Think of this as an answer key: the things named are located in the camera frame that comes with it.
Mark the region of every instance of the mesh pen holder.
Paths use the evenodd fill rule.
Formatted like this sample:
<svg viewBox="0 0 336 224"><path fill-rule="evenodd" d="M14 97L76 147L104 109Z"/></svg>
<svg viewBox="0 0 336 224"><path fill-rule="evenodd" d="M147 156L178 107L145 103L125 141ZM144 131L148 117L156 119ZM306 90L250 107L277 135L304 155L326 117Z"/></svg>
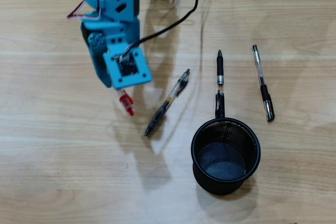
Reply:
<svg viewBox="0 0 336 224"><path fill-rule="evenodd" d="M260 145L254 132L231 118L217 118L195 133L191 154L198 184L212 194L237 190L257 169Z"/></svg>

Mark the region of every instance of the retractable pen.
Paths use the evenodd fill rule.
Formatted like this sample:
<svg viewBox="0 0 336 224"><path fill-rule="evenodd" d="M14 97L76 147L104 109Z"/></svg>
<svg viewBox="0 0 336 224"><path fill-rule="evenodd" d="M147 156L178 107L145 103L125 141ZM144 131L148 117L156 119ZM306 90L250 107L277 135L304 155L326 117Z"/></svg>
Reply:
<svg viewBox="0 0 336 224"><path fill-rule="evenodd" d="M218 91L216 95L216 118L225 117L225 107L224 107L224 61L222 51L218 51L217 54L217 84Z"/></svg>
<svg viewBox="0 0 336 224"><path fill-rule="evenodd" d="M170 105L172 105L175 98L178 97L180 93L182 92L182 90L187 86L189 82L189 74L190 74L190 69L185 71L183 75L179 78L172 92L168 95L163 105L155 113L152 121L147 127L145 136L148 136L153 131L153 129L157 126L157 124L161 121L161 119L163 118L167 110L169 109Z"/></svg>
<svg viewBox="0 0 336 224"><path fill-rule="evenodd" d="M267 122L271 122L274 120L275 114L274 114L272 99L267 90L265 75L263 72L263 68L261 66L260 55L259 55L257 45L253 46L253 53L254 53L254 61L256 63L258 77L259 77L260 91L261 91L262 100L264 102L264 107L265 107L265 112L266 112L266 119L267 119Z"/></svg>

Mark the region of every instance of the robotic arm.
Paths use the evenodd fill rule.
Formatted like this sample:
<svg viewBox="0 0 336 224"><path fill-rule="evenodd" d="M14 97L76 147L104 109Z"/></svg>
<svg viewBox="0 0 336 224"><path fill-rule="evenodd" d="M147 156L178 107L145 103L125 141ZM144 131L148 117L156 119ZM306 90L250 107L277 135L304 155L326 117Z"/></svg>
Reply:
<svg viewBox="0 0 336 224"><path fill-rule="evenodd" d="M77 15L84 3L95 11ZM120 90L152 80L142 50L134 46L140 39L139 6L139 0L84 0L68 16L82 20L97 76L108 88Z"/></svg>

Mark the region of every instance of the cup rim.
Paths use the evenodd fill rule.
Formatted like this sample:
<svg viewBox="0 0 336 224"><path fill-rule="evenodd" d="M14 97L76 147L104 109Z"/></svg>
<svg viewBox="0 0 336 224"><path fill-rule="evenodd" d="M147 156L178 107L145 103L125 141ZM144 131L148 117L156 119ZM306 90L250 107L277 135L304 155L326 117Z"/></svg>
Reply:
<svg viewBox="0 0 336 224"><path fill-rule="evenodd" d="M204 171L204 169L202 169L200 167L200 165L198 164L198 161L196 160L196 153L195 153L195 141L196 141L196 136L207 126L209 126L210 124L216 123L216 122L220 122L220 121L226 121L226 122L231 122L231 123L236 123L239 124L240 126L244 127L248 133L252 136L255 144L256 144L256 149L257 149L257 160L253 166L253 168L250 170L249 173L245 174L243 177L240 178L236 178L236 179L231 179L231 180L225 180L225 179L218 179L210 174L208 174L206 171ZM260 157L261 157L261 150L260 150L260 144L258 141L258 138L256 136L256 134L250 129L250 127L248 127L245 123L237 120L237 119L233 119L233 118L217 118L217 119L212 119L206 123L204 123L201 127L199 127L199 129L196 131L192 143L191 143L191 156L193 159L193 163L196 166L196 168L206 177L208 177L211 180L214 180L218 183L224 184L224 185L232 185L232 184L237 184L240 182L244 182L245 180L247 180L250 176L252 176L252 174L256 171L259 162L260 162Z"/></svg>

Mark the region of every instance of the pen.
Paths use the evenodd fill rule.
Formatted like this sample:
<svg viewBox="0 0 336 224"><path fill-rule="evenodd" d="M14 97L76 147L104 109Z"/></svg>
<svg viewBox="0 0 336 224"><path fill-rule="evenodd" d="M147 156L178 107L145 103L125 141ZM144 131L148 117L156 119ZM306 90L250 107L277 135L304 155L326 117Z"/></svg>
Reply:
<svg viewBox="0 0 336 224"><path fill-rule="evenodd" d="M254 61L256 63L257 72L258 72L262 100L264 102L264 107L265 107L265 112L266 112L266 119L267 119L267 122L271 122L274 120L275 115L274 115L274 110L273 110L272 99L267 90L265 75L263 72L263 68L261 66L260 55L259 55L257 45L253 46L253 53L254 53Z"/></svg>
<svg viewBox="0 0 336 224"><path fill-rule="evenodd" d="M190 69L185 71L183 75L181 76L181 78L179 78L172 92L168 95L163 105L155 113L152 121L147 127L145 136L148 136L153 131L153 129L157 126L157 124L160 122L160 120L163 118L163 116L169 109L170 105L172 105L175 98L178 97L180 93L182 92L182 90L187 86L188 81L189 81L189 74L190 74Z"/></svg>
<svg viewBox="0 0 336 224"><path fill-rule="evenodd" d="M218 51L217 54L217 84L218 91L216 95L216 118L225 117L224 108L224 66L223 66L223 55L222 51Z"/></svg>

